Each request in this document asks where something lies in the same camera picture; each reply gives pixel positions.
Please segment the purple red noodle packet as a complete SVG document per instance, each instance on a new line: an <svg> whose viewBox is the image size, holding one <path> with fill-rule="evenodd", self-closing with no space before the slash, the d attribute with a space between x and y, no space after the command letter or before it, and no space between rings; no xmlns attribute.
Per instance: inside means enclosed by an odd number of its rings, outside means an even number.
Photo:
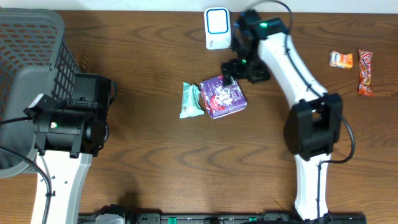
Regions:
<svg viewBox="0 0 398 224"><path fill-rule="evenodd" d="M212 119L242 111L247 106L238 82L228 78L231 84L224 85L223 81L224 78L220 75L200 83L205 108Z"/></svg>

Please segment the teal white snack packet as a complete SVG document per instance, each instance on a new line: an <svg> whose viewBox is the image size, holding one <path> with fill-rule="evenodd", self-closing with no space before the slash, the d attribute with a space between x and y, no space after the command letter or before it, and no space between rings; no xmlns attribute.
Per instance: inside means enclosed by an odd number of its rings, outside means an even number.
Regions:
<svg viewBox="0 0 398 224"><path fill-rule="evenodd" d="M185 82L183 83L182 108L179 115L180 119L204 115L205 112L199 104L200 94L201 92L199 87L196 85Z"/></svg>

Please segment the small orange snack packet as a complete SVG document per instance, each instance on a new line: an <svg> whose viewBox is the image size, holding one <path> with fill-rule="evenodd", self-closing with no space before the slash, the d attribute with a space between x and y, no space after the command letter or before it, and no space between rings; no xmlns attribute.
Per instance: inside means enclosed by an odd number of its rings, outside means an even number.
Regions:
<svg viewBox="0 0 398 224"><path fill-rule="evenodd" d="M342 54L333 50L330 52L329 66L351 69L353 67L353 54Z"/></svg>

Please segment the red orange snack bag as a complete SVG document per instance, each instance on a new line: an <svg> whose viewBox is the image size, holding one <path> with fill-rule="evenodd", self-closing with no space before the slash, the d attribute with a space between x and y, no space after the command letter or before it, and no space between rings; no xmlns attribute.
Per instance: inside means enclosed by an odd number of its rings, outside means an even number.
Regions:
<svg viewBox="0 0 398 224"><path fill-rule="evenodd" d="M358 50L359 53L359 87L358 93L364 96L374 96L371 61L373 53L366 50Z"/></svg>

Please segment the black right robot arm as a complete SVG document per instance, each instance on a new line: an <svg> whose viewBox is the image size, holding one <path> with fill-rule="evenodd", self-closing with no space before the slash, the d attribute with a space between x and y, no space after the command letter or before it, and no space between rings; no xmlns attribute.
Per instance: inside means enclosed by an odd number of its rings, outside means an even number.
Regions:
<svg viewBox="0 0 398 224"><path fill-rule="evenodd" d="M297 171L295 221L329 223L326 176L340 137L342 99L328 93L303 62L290 34L292 24L285 25L279 18L263 21L249 9L241 13L236 28L231 48L238 57L222 65L223 83L277 81L290 107L284 141Z"/></svg>

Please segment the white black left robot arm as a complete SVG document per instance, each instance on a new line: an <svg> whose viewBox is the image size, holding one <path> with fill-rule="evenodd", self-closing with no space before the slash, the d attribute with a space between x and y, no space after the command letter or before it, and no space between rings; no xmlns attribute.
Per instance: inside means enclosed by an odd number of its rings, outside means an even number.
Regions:
<svg viewBox="0 0 398 224"><path fill-rule="evenodd" d="M117 84L100 75L76 75L72 96L39 94L24 110L33 119L37 190L32 223L76 223L92 160L109 137L109 106Z"/></svg>

